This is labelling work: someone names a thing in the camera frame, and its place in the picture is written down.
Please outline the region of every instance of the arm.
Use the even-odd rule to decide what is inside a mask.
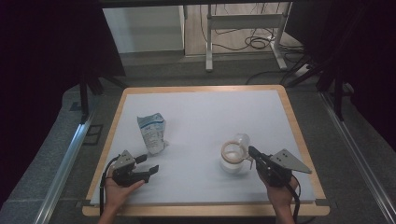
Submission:
[[[292,195],[286,187],[274,188],[268,185],[268,183],[260,176],[260,179],[267,187],[268,199],[274,207],[276,213],[276,224],[294,224],[293,215],[291,213],[291,200]],[[297,188],[297,180],[293,177],[289,182],[293,189]]]
[[[125,203],[128,196],[136,189],[140,188],[145,181],[141,180],[132,184],[128,188],[117,185],[116,182],[109,176],[113,174],[113,170],[110,169],[107,175],[105,183],[106,191],[106,204],[103,214],[99,218],[98,224],[111,224],[114,221],[117,213],[119,212],[122,205]]]

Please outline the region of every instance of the hand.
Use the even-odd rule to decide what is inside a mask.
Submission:
[[[290,191],[286,187],[271,187],[260,174],[259,177],[262,180],[262,183],[264,183],[265,187],[267,187],[268,199],[270,200],[276,213],[276,223],[294,223],[290,209],[293,196],[291,195]],[[294,176],[291,178],[289,184],[293,189],[297,188],[298,183]]]
[[[132,184],[130,187],[125,188],[117,185],[113,180],[113,166],[110,167],[107,173],[105,191],[106,191],[106,204],[104,213],[99,219],[99,223],[113,223],[114,217],[120,210],[122,205],[125,203],[128,196],[134,192],[134,190],[140,188],[145,184],[144,180]]]

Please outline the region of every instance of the table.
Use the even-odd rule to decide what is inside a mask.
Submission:
[[[309,176],[315,200],[312,203],[302,203],[300,216],[326,216],[330,212],[329,205],[326,204],[326,197],[318,180],[313,162],[304,142],[304,138],[293,114],[289,98],[285,89],[279,85],[269,86],[203,86],[203,87],[158,87],[158,88],[128,88],[124,91],[120,99],[115,118],[110,128],[101,159],[98,162],[96,172],[92,179],[86,199],[92,198],[94,188],[100,179],[102,170],[106,163],[115,131],[117,129],[123,104],[128,94],[144,93],[166,93],[166,92],[199,92],[199,91],[277,91],[280,101],[285,109],[285,113],[290,124],[292,134],[300,150],[303,162],[313,171]],[[85,216],[98,216],[99,207],[84,206],[82,212]],[[122,216],[134,217],[262,217],[274,216],[275,212],[271,204],[263,203],[227,203],[227,204],[169,204],[169,205],[127,205],[120,212]]]

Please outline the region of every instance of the white wall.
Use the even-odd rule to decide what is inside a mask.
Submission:
[[[119,53],[184,49],[182,7],[105,8]]]

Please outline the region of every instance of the gray floor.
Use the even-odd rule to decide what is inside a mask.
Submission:
[[[244,85],[247,79],[263,71],[275,71],[272,54],[220,55],[215,57],[214,71],[205,71],[202,57],[180,57],[178,54],[158,56],[144,55],[144,63],[131,60],[134,55],[122,55],[127,77],[120,80],[132,87],[144,86],[195,86],[195,85]],[[251,80],[249,84],[277,84],[279,73],[267,73]],[[315,90],[317,78],[288,89],[288,96],[295,116],[303,132],[319,180],[331,205],[326,217],[317,217],[312,223],[387,223],[372,192],[367,188],[359,169],[353,161],[341,134]],[[77,159],[67,178],[59,202],[50,223],[95,223],[97,217],[85,217],[81,205],[92,181],[106,136],[117,108],[122,89],[101,79],[105,93],[92,96],[98,99],[92,129],[102,127],[101,135],[86,137]],[[49,186],[61,163],[80,120],[78,87],[64,94],[63,108],[48,138],[14,189],[0,212],[0,223],[33,223],[37,211],[46,197]],[[357,145],[388,195],[396,201],[395,152],[344,98],[345,124]],[[267,223],[260,218],[152,218],[137,219],[118,217],[116,223]]]

